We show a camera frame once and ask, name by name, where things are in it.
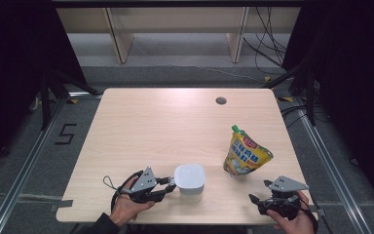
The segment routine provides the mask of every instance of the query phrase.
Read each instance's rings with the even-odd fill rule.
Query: white lid
[[[198,164],[178,166],[174,172],[175,184],[182,189],[199,189],[205,185],[205,169]]]

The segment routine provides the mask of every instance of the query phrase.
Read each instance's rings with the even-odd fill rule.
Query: red logo
[[[243,139],[243,142],[245,145],[247,145],[248,147],[250,148],[256,148],[257,147],[257,143],[254,142],[254,140],[252,140],[250,137],[248,136],[245,136],[244,139]]]

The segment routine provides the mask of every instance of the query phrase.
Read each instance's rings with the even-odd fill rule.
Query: light wood table
[[[216,99],[226,98],[218,104]],[[233,125],[274,154],[259,170],[232,178],[223,170]],[[151,166],[156,177],[173,176],[177,166],[201,164],[206,173],[200,202],[180,199],[176,188],[133,223],[274,223],[260,215],[248,193],[272,195],[263,180],[287,176],[305,183],[277,101],[267,89],[109,89],[105,91],[59,208],[59,221],[92,222],[110,214],[115,186]]]

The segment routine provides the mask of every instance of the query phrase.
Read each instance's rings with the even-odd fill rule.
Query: snack bag
[[[235,125],[229,153],[224,160],[224,171],[231,176],[247,175],[273,158],[272,152],[257,144],[243,130]]]

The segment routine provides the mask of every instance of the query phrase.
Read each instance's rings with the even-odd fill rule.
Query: black sleeve
[[[93,226],[83,227],[77,234],[117,234],[119,231],[120,227],[106,213],[103,213]]]

